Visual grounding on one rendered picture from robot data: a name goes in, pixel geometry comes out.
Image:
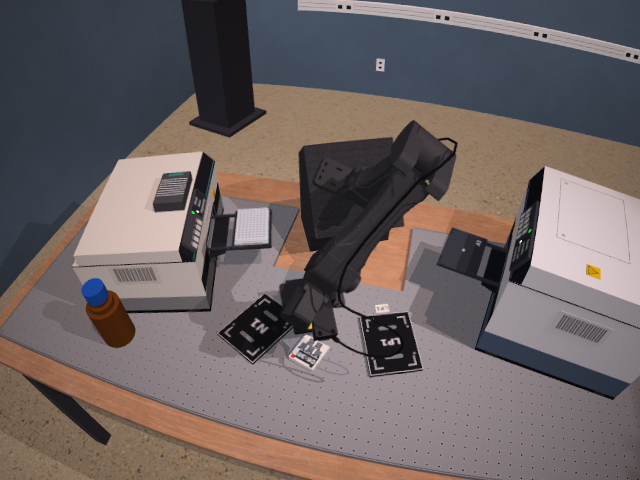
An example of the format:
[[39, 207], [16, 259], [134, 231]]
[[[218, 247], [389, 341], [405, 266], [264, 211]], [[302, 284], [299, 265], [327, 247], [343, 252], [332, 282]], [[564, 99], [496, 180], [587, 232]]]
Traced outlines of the brown bottle with blue cap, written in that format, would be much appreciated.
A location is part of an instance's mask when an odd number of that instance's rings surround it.
[[88, 302], [86, 313], [106, 344], [113, 348], [129, 344], [136, 330], [118, 295], [99, 278], [85, 282], [81, 292]]

